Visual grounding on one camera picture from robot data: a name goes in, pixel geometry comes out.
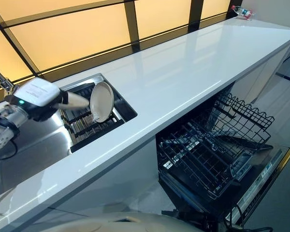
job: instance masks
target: bottle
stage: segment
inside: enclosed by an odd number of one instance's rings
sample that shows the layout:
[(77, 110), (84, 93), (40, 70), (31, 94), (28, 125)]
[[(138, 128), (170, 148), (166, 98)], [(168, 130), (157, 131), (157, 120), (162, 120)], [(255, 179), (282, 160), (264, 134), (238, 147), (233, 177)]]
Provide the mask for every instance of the bottle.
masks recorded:
[(239, 16), (245, 17), (247, 20), (253, 15), (252, 11), (249, 11), (241, 6), (232, 6), (232, 10), (234, 10), (235, 13), (237, 13)]

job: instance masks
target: black cable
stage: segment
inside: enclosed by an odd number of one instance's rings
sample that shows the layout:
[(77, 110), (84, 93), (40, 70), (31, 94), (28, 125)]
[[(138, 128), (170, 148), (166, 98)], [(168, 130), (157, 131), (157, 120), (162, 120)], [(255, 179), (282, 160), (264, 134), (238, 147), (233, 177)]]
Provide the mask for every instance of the black cable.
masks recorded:
[(17, 147), (16, 143), (15, 143), (13, 140), (10, 140), (10, 142), (14, 145), (14, 148), (15, 148), (14, 153), (13, 153), (11, 156), (4, 157), (4, 158), (0, 158), (0, 161), (1, 161), (1, 160), (5, 160), (5, 159), (7, 160), (7, 159), (9, 159), (9, 158), (12, 158), (13, 156), (15, 156), (15, 155), (17, 154), (17, 152), (18, 152), (18, 147)]
[(235, 204), (236, 208), (238, 209), (238, 212), (240, 213), (241, 216), (241, 221), (242, 221), (242, 228), (244, 229), (244, 217), (241, 208), (238, 206), (238, 204)]
[(227, 228), (227, 232), (262, 232), (262, 231), (268, 231), (268, 232), (273, 232), (273, 228), (272, 227), (263, 227), (263, 228), (258, 228), (258, 229), (244, 229), (244, 217), (243, 217), (243, 212), (241, 210), (241, 208), (239, 207), (238, 204), (235, 204), (236, 208), (238, 209), (238, 212), (240, 213), (240, 217), (241, 217), (241, 221), (242, 221), (242, 228), (238, 229), (238, 228), (234, 228), (232, 226), (232, 207), (230, 210), (230, 223), (228, 225), (226, 219), (224, 218), (223, 222), (224, 225)]

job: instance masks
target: chrome faucet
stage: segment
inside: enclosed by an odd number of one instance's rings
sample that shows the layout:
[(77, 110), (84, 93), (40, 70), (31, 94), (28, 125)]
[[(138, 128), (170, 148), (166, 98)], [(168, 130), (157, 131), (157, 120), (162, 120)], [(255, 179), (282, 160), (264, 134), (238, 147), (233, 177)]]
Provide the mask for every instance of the chrome faucet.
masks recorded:
[(14, 85), (9, 79), (5, 78), (1, 73), (0, 73), (0, 86), (4, 89), (4, 96), (11, 95), (18, 89), (18, 85)]

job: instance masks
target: dish rack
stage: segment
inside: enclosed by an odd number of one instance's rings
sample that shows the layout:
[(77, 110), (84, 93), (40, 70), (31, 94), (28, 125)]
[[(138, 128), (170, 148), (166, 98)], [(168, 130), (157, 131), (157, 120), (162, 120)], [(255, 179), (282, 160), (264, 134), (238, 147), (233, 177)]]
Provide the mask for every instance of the dish rack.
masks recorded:
[[(90, 83), (87, 87), (77, 91), (73, 91), (90, 101), (90, 96), (95, 84)], [(59, 110), (64, 127), (67, 129), (73, 146), (71, 152), (74, 152), (86, 144), (96, 140), (111, 130), (124, 124), (124, 120), (116, 109), (112, 111), (110, 116), (103, 123), (93, 122), (90, 107), (81, 110)]]
[(258, 108), (221, 94), (214, 107), (194, 113), (158, 138), (159, 171), (216, 199), (248, 172), (250, 158), (270, 138), (266, 129), (273, 121)]

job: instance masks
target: sink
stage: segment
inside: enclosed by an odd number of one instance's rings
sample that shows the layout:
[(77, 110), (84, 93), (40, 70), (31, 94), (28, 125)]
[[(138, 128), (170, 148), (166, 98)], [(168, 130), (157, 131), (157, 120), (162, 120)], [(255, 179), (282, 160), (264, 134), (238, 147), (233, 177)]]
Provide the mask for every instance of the sink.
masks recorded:
[(114, 108), (109, 118), (103, 123), (88, 123), (86, 118), (90, 118), (91, 111), (88, 106), (82, 110), (59, 110), (64, 127), (67, 129), (73, 145), (71, 152), (74, 152), (92, 141), (100, 138), (104, 134), (116, 129), (125, 122), (137, 116), (137, 113), (123, 99), (123, 97), (113, 88), (113, 86), (102, 76), (101, 73), (90, 76), (81, 82), (76, 82), (62, 87), (62, 90), (76, 93), (88, 100), (94, 86), (99, 82), (107, 82), (114, 93)]
[[(91, 114), (87, 108), (81, 111), (58, 110), (44, 122), (27, 121), (14, 140), (18, 153), (0, 161), (0, 194), (137, 116), (100, 73), (61, 89), (90, 98), (91, 90), (101, 81), (107, 82), (114, 92), (114, 109), (110, 118), (104, 123), (81, 125), (79, 120)], [(10, 144), (0, 150), (0, 153), (7, 155), (13, 152), (14, 148)]]

